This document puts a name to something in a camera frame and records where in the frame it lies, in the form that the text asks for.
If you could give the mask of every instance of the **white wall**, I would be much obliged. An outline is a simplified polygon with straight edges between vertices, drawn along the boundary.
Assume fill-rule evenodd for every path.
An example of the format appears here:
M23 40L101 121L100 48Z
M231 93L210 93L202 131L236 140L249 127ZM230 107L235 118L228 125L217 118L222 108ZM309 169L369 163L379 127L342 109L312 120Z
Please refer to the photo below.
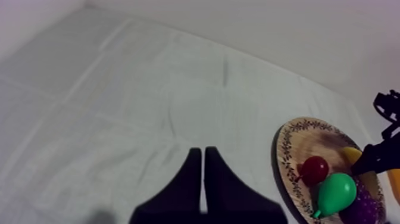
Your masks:
M256 55L352 99L373 139L371 104L400 88L400 2L375 0L89 0Z
M0 61L85 0L0 0Z

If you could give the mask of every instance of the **toy fruit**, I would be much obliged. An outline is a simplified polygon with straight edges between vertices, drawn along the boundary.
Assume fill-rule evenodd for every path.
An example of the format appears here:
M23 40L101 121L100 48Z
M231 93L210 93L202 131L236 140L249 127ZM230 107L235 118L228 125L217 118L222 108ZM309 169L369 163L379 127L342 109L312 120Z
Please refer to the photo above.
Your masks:
M357 188L353 179L346 173L333 173L322 182L318 192L318 210L314 218L330 216L353 203Z
M339 216L344 224L375 224L377 203L359 179L355 179L355 184L357 197L349 207L339 212Z
M320 156L312 156L308 158L302 165L299 176L307 186L313 186L325 180L328 175L329 166L326 160Z
M360 157L362 152L356 148L345 147L342 149L344 155L350 166L352 166ZM360 181L364 184L365 188L370 192L371 195L378 194L377 176L374 171L369 171L358 176Z

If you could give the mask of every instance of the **plate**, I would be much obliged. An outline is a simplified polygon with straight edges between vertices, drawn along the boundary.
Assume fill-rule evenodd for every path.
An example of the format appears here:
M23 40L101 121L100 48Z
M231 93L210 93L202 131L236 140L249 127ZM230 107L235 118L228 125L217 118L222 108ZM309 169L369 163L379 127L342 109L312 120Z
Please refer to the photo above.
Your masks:
M343 223L338 214L314 219L312 215L317 199L317 189L316 187L307 187L301 180L295 181L298 176L298 168L307 158L314 155L319 155L328 162L329 173L343 172L351 175L350 165L341 152L343 147L360 149L350 137L338 128L312 117L293 119L285 123L277 134L276 152L274 153L276 153L275 164L279 170L278 176L282 183L280 188L284 188L289 196L290 200L286 200L286 203L292 203L288 207L294 206L300 214L300 218L303 218L306 223ZM374 184L376 184L375 189L378 190L370 193L378 203L379 223L384 223L386 219L385 199L377 177Z

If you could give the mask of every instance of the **yellow banana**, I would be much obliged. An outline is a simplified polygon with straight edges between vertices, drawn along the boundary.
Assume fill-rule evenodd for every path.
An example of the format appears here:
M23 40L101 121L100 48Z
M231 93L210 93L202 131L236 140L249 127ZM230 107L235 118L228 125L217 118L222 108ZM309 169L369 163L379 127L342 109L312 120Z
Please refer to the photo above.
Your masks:
M345 147L342 149L348 164L353 165L360 157L362 152L356 148ZM378 196L378 179L374 171L369 171L358 176L360 181L365 185L365 188L370 192L373 198Z

